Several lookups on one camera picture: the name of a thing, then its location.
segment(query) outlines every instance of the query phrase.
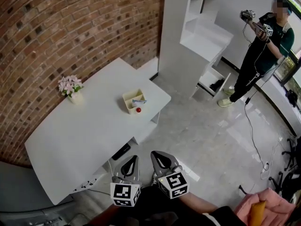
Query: sneaker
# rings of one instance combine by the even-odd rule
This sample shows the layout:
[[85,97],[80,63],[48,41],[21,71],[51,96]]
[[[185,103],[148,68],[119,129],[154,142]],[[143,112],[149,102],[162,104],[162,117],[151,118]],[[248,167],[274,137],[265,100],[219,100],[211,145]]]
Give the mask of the sneaker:
[[217,102],[217,104],[218,104],[220,107],[223,107],[223,108],[224,108],[224,107],[227,107],[227,106],[232,105],[233,102],[230,101],[229,98],[227,98],[227,99],[219,100],[219,101]]
[[228,95],[228,96],[232,96],[235,92],[234,89],[223,89],[223,92]]

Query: open drawer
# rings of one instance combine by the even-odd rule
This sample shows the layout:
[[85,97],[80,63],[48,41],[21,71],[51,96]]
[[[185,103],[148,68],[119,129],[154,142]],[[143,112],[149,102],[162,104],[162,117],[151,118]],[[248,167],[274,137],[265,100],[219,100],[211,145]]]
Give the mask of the open drawer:
[[[228,76],[225,78],[224,76],[222,76],[220,73],[218,73],[214,68],[210,67],[203,76],[201,76],[201,78],[198,81],[198,85],[203,88],[204,90],[206,90],[210,95],[213,96],[213,98],[215,98],[223,89],[223,87],[225,86],[228,78],[230,77],[231,73],[228,74]],[[221,79],[225,79],[225,81],[223,82],[222,86],[220,86],[218,88],[217,91],[213,91],[212,89],[210,89],[210,85],[216,83],[218,80]]]

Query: brick wall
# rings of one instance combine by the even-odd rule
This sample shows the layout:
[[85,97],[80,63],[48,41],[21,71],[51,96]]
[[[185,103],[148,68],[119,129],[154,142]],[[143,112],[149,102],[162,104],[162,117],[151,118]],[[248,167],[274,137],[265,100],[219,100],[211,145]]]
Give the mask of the brick wall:
[[25,140],[63,100],[57,81],[83,81],[121,57],[158,53],[164,0],[0,0],[0,160],[30,166]]

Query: hand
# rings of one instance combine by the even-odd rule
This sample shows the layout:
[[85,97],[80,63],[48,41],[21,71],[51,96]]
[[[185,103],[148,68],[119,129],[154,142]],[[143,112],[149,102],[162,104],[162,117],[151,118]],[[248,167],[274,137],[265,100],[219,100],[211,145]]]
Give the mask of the hand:
[[267,33],[261,30],[256,30],[255,34],[262,41],[266,41],[268,39]]

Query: chair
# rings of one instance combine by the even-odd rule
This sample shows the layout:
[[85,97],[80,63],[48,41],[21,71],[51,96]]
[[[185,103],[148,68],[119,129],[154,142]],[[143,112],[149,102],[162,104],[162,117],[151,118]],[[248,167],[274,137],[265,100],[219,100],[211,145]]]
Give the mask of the chair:
[[282,155],[284,154],[289,154],[290,155],[290,159],[288,161],[288,165],[286,168],[284,168],[284,171],[286,171],[289,167],[292,169],[296,166],[300,165],[300,157],[301,157],[301,137],[297,139],[297,145],[293,146],[293,144],[295,143],[294,141],[292,141],[290,138],[287,139],[287,141],[289,142],[291,151],[284,151],[282,152]]
[[247,194],[242,186],[239,186],[246,196],[234,210],[235,214],[248,225],[252,204],[266,201],[261,226],[283,226],[295,209],[295,205],[280,197],[271,188],[267,188],[256,194]]
[[297,191],[301,190],[301,171],[296,169],[294,172],[288,173],[283,182],[283,173],[279,172],[279,175],[279,183],[277,183],[272,177],[270,177],[269,180],[275,185],[275,192],[277,194],[282,192],[282,197],[288,202],[291,202],[293,195]]

